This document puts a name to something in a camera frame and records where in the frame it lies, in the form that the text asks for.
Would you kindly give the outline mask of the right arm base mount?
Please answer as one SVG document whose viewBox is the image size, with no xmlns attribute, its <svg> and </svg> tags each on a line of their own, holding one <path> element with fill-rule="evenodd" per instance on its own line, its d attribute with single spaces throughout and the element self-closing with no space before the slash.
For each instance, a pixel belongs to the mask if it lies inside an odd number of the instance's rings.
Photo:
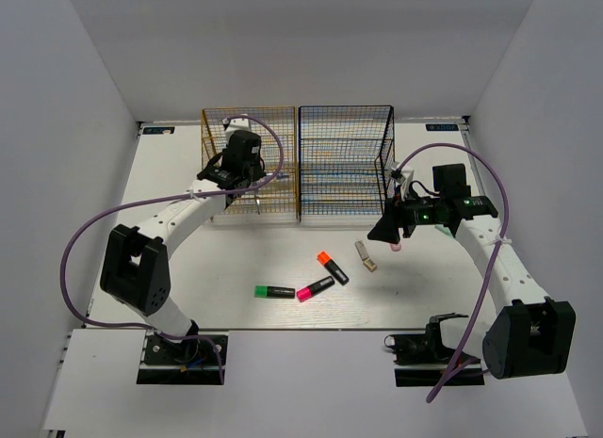
<svg viewBox="0 0 603 438">
<path fill-rule="evenodd" d="M 395 385 L 398 388 L 434 387 L 448 365 L 454 350 L 432 350 L 424 333 L 388 334 L 384 348 L 394 356 Z M 467 365 L 445 386 L 485 385 L 481 360 Z"/>
</svg>

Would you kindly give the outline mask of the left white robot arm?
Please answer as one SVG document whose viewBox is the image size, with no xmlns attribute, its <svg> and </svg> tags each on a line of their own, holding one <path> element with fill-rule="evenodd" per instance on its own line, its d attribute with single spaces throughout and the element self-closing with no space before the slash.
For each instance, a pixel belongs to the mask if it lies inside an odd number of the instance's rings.
<svg viewBox="0 0 603 438">
<path fill-rule="evenodd" d="M 109 234 L 101 289 L 147 325 L 168 334 L 166 348 L 177 361 L 193 359 L 200 341 L 193 320 L 171 299 L 171 256 L 193 232 L 240 197 L 241 189 L 266 175 L 260 149 L 258 135 L 234 131 L 220 156 L 198 173 L 185 199 L 170 203 L 137 226 L 120 224 Z"/>
</svg>

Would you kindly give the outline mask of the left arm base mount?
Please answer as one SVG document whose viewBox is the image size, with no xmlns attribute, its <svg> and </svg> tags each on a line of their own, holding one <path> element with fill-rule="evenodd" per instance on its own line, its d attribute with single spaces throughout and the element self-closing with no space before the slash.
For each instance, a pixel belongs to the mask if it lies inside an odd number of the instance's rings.
<svg viewBox="0 0 603 438">
<path fill-rule="evenodd" d="M 204 340 L 172 343 L 158 335 L 145 337 L 136 383 L 138 385 L 222 385 L 225 375 L 228 335 L 210 334 L 219 355 Z"/>
</svg>

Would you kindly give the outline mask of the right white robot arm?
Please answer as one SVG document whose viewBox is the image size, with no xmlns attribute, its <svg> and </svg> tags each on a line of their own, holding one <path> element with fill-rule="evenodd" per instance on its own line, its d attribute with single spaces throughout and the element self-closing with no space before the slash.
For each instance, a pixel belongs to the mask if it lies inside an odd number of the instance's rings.
<svg viewBox="0 0 603 438">
<path fill-rule="evenodd" d="M 464 165 L 436 166 L 432 174 L 434 191 L 421 197 L 413 170 L 391 171 L 394 194 L 368 239 L 398 244 L 418 226 L 448 229 L 488 283 L 497 313 L 492 324 L 475 323 L 464 355 L 483 360 L 499 380 L 562 373 L 576 324 L 573 307 L 553 300 L 529 275 L 500 235 L 502 222 L 493 203 L 472 194 Z"/>
</svg>

